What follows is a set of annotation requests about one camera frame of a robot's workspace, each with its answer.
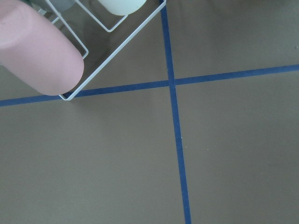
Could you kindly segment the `grey cup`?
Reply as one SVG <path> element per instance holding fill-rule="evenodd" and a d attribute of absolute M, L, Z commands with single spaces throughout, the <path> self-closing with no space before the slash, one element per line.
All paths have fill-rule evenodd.
<path fill-rule="evenodd" d="M 39 6 L 45 11 L 54 12 L 45 0 L 31 0 L 33 4 Z M 50 0 L 51 4 L 58 12 L 64 12 L 70 9 L 76 2 L 74 0 Z"/>

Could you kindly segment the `pink cup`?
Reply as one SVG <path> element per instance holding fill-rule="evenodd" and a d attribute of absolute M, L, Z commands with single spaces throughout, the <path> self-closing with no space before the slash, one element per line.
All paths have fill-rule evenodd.
<path fill-rule="evenodd" d="M 73 89 L 84 72 L 83 57 L 69 39 L 19 0 L 0 2 L 0 63 L 49 96 Z"/>

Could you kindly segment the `pale green cup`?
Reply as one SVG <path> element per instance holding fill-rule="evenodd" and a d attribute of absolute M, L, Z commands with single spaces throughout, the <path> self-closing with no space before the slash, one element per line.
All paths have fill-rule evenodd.
<path fill-rule="evenodd" d="M 123 16 L 139 10 L 146 0 L 98 0 L 98 2 L 110 13 Z"/>

